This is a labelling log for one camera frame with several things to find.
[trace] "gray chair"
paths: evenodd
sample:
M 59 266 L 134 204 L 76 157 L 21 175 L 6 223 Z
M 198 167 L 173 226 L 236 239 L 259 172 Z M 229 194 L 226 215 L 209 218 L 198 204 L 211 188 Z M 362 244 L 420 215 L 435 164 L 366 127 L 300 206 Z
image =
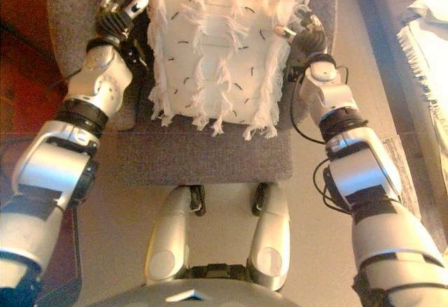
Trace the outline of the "gray chair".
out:
M 50 32 L 55 58 L 64 76 L 81 67 L 87 42 L 95 36 L 94 17 L 99 0 L 48 0 Z M 335 30 L 335 0 L 311 0 L 311 8 L 322 20 L 331 49 Z M 133 34 L 145 46 L 152 67 L 151 49 L 146 45 L 148 18 L 141 15 Z M 280 102 L 278 136 L 242 138 L 243 125 L 224 124 L 224 134 L 212 137 L 206 127 L 198 131 L 191 119 L 177 115 L 169 127 L 151 121 L 152 103 L 147 96 L 149 78 L 134 78 L 125 92 L 122 109 L 109 128 L 120 130 L 116 178 L 125 185 L 198 185 L 209 183 L 261 183 L 292 176 L 291 121 L 289 105 L 293 83 L 284 82 Z M 306 115 L 304 104 L 295 101 L 295 118 Z

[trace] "wooden surface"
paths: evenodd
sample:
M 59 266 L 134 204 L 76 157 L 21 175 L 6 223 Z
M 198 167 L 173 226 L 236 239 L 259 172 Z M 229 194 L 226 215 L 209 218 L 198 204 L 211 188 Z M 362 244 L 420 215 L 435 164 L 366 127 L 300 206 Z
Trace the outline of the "wooden surface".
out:
M 401 52 L 394 32 L 399 29 L 399 21 L 391 18 L 390 11 L 401 12 L 406 7 L 406 0 L 394 4 L 398 0 L 358 0 L 369 32 L 370 41 L 375 54 L 375 59 L 381 74 L 384 90 L 397 133 L 400 135 L 404 147 L 409 169 L 414 181 L 421 221 L 430 232 L 440 251 L 447 247 L 448 233 L 448 205 L 442 201 L 444 196 L 440 187 L 432 182 L 431 178 L 436 175 L 434 161 L 431 156 L 431 142 L 423 124 L 428 124 L 428 112 L 418 113 L 423 93 L 416 94 L 414 88 L 409 88 L 407 71 L 409 67 L 404 56 L 397 58 L 398 51 Z M 410 103 L 408 96 L 413 95 L 414 100 Z
M 382 141 L 384 149 L 391 157 L 401 178 L 402 193 L 401 200 L 408 211 L 415 217 L 421 219 L 419 201 L 412 181 L 411 171 L 407 164 L 405 149 L 401 143 L 400 137 L 384 139 Z
M 1 31 L 0 56 L 2 206 L 12 194 L 10 180 L 16 161 L 42 124 L 53 117 L 65 95 L 65 88 L 61 84 L 49 90 L 48 87 L 60 79 L 54 62 L 4 30 Z M 80 275 L 74 233 L 74 213 L 67 210 L 55 252 L 43 277 L 41 296 Z
M 52 57 L 47 16 L 47 0 L 0 0 L 2 25 L 12 28 Z

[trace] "robotic hand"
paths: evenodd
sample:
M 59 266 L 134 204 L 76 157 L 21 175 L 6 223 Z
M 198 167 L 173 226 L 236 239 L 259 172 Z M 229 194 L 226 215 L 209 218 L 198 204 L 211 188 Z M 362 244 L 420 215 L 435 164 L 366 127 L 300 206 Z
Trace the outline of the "robotic hand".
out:
M 308 12 L 302 17 L 306 28 L 300 33 L 280 26 L 275 32 L 307 57 L 300 96 L 325 141 L 329 200 L 353 218 L 358 269 L 353 289 L 364 307 L 448 306 L 447 265 L 420 221 L 401 204 L 398 170 L 360 116 L 335 60 L 321 47 L 319 19 Z
M 0 216 L 0 300 L 7 306 L 33 305 L 62 214 L 69 204 L 84 200 L 97 169 L 92 157 L 102 130 L 131 83 L 120 51 L 132 20 L 148 0 L 133 0 L 122 8 L 123 1 L 101 1 L 97 37 L 88 43 L 82 69 L 70 80 L 55 119 L 42 126 L 16 164 L 14 196 Z

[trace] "white towel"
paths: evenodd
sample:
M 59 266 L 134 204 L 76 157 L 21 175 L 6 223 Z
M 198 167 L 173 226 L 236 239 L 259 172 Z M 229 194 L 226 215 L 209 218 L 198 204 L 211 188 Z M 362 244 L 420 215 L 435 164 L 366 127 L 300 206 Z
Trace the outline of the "white towel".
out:
M 407 61 L 423 85 L 440 148 L 448 189 L 448 0 L 417 0 L 410 8 L 422 17 L 398 33 Z
M 416 0 L 409 7 L 427 22 L 448 24 L 448 0 Z

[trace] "humanoid robot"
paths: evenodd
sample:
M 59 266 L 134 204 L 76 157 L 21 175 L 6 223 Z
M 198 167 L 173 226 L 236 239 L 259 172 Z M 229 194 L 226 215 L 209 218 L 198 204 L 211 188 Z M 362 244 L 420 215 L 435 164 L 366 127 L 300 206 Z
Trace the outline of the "humanoid robot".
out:
M 132 80 L 132 64 L 121 54 L 132 20 L 148 5 L 133 0 L 122 8 L 122 2 L 101 1 L 98 37 L 88 43 L 82 69 L 69 81 L 55 118 L 15 167 L 15 195 L 0 214 L 2 306 L 33 306 L 62 214 L 83 200 L 94 178 L 92 158 L 102 130 Z M 274 32 L 307 56 L 299 94 L 321 130 L 329 160 L 323 197 L 353 218 L 358 269 L 353 288 L 364 307 L 448 306 L 447 265 L 420 221 L 401 204 L 397 168 L 326 53 L 319 19 L 305 9 L 298 14 L 301 27 L 277 26 Z M 246 266 L 189 268 L 188 216 L 195 192 L 176 188 L 160 210 L 146 258 L 147 285 L 96 306 L 296 306 L 275 292 L 285 283 L 290 255 L 288 207 L 278 185 L 259 190 L 253 209 L 259 220 Z

